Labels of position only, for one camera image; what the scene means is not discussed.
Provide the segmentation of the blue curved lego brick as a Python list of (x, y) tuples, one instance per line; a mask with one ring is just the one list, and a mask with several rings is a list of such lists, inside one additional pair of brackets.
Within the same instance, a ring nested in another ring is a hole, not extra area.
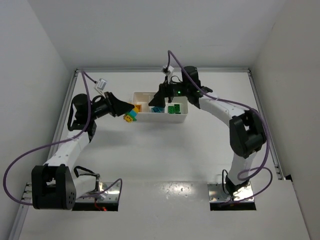
[(152, 113), (160, 113), (161, 110), (157, 106), (154, 106), (154, 107), (151, 108), (151, 112)]

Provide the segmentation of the small blue lego brick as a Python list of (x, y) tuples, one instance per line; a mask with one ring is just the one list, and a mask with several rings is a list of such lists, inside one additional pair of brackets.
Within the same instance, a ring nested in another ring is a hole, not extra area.
[(130, 114), (131, 116), (133, 116), (134, 118), (137, 116), (137, 113), (136, 113), (134, 110), (131, 110), (131, 111), (129, 112), (129, 114)]

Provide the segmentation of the green rectangular lego brick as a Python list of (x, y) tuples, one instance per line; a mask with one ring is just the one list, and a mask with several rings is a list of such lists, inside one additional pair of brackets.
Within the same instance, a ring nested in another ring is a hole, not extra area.
[(175, 107), (174, 106), (168, 106), (167, 107), (167, 112), (169, 114), (174, 114), (175, 113)]

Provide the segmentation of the small green lego brick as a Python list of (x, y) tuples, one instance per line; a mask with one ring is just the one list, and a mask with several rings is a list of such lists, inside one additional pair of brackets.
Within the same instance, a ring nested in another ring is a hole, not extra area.
[(180, 104), (174, 104), (174, 113), (181, 114), (181, 105)]

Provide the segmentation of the yellow curved lego brick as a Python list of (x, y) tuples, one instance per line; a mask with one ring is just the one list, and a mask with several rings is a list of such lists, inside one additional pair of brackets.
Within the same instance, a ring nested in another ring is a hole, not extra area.
[(139, 112), (142, 112), (142, 105), (141, 104), (136, 104), (135, 106), (137, 107)]

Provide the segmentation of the blue rectangular lego brick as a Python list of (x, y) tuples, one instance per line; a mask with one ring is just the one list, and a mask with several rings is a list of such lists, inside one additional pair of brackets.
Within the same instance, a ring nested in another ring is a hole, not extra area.
[(160, 111), (161, 113), (164, 113), (164, 112), (165, 112), (165, 108), (164, 108), (164, 107), (159, 107), (158, 109), (159, 109), (159, 111)]

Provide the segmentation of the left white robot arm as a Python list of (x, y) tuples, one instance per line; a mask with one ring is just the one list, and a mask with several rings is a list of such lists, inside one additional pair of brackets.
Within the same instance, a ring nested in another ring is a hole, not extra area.
[(111, 92), (90, 99), (81, 93), (73, 97), (67, 120), (68, 134), (59, 141), (55, 154), (31, 171), (32, 206), (37, 210), (71, 210), (79, 198), (96, 198), (104, 193), (100, 175), (91, 170), (78, 173), (75, 163), (96, 133), (96, 119), (105, 115), (121, 117), (135, 106)]

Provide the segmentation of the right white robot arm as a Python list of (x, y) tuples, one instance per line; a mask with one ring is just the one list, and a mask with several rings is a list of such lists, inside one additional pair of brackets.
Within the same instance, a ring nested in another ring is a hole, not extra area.
[(164, 108), (173, 98), (186, 97), (190, 104), (212, 114), (229, 128), (229, 142), (234, 155), (223, 189), (233, 195), (249, 183), (248, 170), (267, 140), (262, 121), (252, 110), (220, 101), (212, 89), (201, 84), (198, 69), (194, 66), (182, 69), (179, 82), (171, 80), (172, 66), (163, 67), (161, 71), (165, 75), (164, 82), (148, 103), (150, 107)]

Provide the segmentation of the white three-compartment tray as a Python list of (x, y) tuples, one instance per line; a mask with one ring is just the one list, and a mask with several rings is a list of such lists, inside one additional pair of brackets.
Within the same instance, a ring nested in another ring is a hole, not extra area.
[(186, 97), (175, 97), (171, 103), (165, 99), (165, 107), (149, 106), (155, 92), (134, 92), (131, 103), (137, 105), (139, 112), (136, 122), (151, 123), (183, 123), (188, 114), (188, 101)]

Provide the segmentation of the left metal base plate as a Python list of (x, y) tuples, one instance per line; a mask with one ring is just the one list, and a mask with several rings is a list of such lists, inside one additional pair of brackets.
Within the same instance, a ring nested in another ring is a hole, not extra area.
[(94, 197), (80, 197), (75, 202), (78, 204), (84, 203), (96, 203), (99, 204), (116, 204), (118, 203), (119, 196), (122, 192), (122, 183), (120, 181), (116, 182), (112, 187), (110, 187), (104, 193), (94, 196)]

